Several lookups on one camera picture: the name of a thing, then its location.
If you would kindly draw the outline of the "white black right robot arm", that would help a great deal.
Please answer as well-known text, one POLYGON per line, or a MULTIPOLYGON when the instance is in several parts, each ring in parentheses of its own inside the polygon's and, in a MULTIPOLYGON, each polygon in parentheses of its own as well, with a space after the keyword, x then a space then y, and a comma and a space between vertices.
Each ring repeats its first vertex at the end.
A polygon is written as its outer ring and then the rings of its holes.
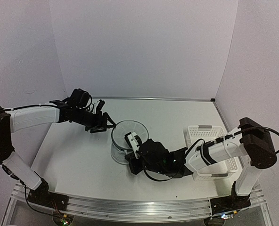
POLYGON ((190 147, 176 151, 169 151, 152 139, 143 142, 137 133, 129 132, 124 138, 132 153, 125 159, 132 174, 144 172, 150 180, 157 181, 148 172, 165 175, 171 180, 191 176, 234 157, 247 156, 249 162, 234 182, 234 192, 226 198, 226 205, 235 209, 249 196, 262 171, 276 164, 279 154, 279 132, 247 117, 239 123, 219 138, 210 141, 198 138, 190 147))

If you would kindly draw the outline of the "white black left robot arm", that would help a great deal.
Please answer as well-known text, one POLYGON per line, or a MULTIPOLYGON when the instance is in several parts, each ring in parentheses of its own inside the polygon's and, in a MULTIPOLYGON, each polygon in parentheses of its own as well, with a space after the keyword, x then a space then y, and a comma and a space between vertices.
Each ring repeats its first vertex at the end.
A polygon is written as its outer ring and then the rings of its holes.
POLYGON ((26 129, 63 122, 82 125, 91 134, 105 132, 115 128, 116 123, 102 110, 104 104, 103 100, 94 104, 89 92, 74 89, 63 100, 12 108, 0 106, 0 166, 8 176, 35 190, 33 197, 40 205, 49 205, 52 195, 42 188, 47 182, 15 150, 12 136, 26 129))

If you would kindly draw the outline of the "white mesh laundry bag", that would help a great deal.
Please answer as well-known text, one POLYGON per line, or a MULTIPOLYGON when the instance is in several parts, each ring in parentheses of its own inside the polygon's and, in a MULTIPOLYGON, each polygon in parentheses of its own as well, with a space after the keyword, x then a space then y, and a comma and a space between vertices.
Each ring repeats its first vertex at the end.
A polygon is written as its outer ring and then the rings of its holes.
POLYGON ((112 147, 111 157, 121 165, 127 165, 125 155, 133 152, 125 140, 125 135, 135 132, 145 142, 149 138, 148 129, 138 121, 124 120, 117 123, 111 131, 112 147))

